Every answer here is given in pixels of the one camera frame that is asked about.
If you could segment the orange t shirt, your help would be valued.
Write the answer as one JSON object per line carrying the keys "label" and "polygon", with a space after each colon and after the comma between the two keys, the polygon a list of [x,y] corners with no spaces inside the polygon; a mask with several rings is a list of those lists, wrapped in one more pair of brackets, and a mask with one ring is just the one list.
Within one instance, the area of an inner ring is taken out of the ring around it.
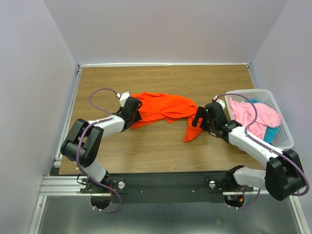
{"label": "orange t shirt", "polygon": [[185,118],[188,126],[183,138],[184,143],[194,140],[203,132],[199,127],[192,126],[192,121],[197,112],[197,105],[191,99],[179,95],[147,92],[132,94],[131,96],[142,102],[142,106],[139,109],[141,120],[132,125],[132,130],[160,120],[173,123]]}

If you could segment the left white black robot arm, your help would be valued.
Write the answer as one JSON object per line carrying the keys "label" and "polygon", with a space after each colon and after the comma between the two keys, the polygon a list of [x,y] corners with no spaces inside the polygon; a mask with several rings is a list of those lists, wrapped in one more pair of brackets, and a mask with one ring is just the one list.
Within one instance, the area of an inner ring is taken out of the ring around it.
{"label": "left white black robot arm", "polygon": [[123,94],[119,102],[119,110],[109,117],[93,121],[77,119],[60,148],[64,157],[92,179],[91,186],[98,193],[109,185],[109,173],[97,161],[102,138],[124,132],[141,120],[139,99]]}

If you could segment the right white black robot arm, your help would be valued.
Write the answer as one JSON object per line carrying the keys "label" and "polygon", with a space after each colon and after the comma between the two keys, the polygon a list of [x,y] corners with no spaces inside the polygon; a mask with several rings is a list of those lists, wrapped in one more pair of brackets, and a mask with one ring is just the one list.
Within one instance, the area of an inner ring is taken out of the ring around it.
{"label": "right white black robot arm", "polygon": [[264,170],[237,166],[224,179],[225,187],[235,191],[242,186],[266,190],[282,201],[291,195],[305,195],[310,184],[305,176],[299,155],[294,150],[282,150],[257,138],[235,120],[227,120],[221,104],[211,102],[198,107],[192,126],[199,127],[216,138],[234,145],[252,156]]}

